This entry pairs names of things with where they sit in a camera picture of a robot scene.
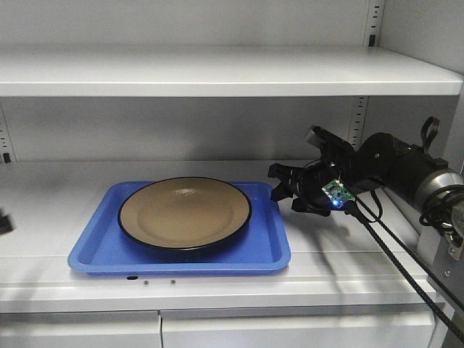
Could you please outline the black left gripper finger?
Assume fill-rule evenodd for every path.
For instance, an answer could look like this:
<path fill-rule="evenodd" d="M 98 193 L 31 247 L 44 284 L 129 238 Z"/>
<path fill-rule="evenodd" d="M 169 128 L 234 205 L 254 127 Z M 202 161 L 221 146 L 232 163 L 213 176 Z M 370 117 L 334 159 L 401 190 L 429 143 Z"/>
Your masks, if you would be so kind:
<path fill-rule="evenodd" d="M 10 215 L 4 214 L 3 210 L 0 211 L 0 234 L 13 232 L 13 224 Z"/>

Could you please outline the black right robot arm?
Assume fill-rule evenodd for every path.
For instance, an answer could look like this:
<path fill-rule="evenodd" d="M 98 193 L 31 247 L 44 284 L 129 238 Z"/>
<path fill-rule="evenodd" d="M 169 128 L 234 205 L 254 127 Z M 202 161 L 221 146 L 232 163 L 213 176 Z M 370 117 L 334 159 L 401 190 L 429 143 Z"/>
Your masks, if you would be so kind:
<path fill-rule="evenodd" d="M 271 165 L 268 177 L 280 181 L 271 199 L 291 198 L 296 212 L 328 216 L 343 205 L 340 194 L 332 194 L 328 184 L 340 183 L 353 195 L 387 188 L 420 213 L 421 225 L 440 234 L 462 236 L 463 177 L 450 169 L 447 161 L 429 153 L 439 126 L 435 117 L 425 121 L 420 146 L 390 133 L 375 133 L 358 150 L 324 128 L 313 126 L 306 138 L 320 150 L 320 159 L 304 167 Z"/>

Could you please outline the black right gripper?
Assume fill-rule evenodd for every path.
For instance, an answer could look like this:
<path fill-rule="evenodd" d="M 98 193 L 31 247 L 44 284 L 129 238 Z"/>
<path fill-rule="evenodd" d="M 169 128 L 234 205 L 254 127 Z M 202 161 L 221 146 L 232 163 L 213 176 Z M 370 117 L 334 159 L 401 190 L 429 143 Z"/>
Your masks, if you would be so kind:
<path fill-rule="evenodd" d="M 304 167 L 293 167 L 274 163 L 268 168 L 268 177 L 290 183 L 279 183 L 270 194 L 270 199 L 279 202 L 293 199 L 291 208 L 295 212 L 329 216 L 332 211 L 343 211 L 346 204 L 336 210 L 331 206 L 322 187 L 338 179 L 321 161 L 314 161 Z"/>

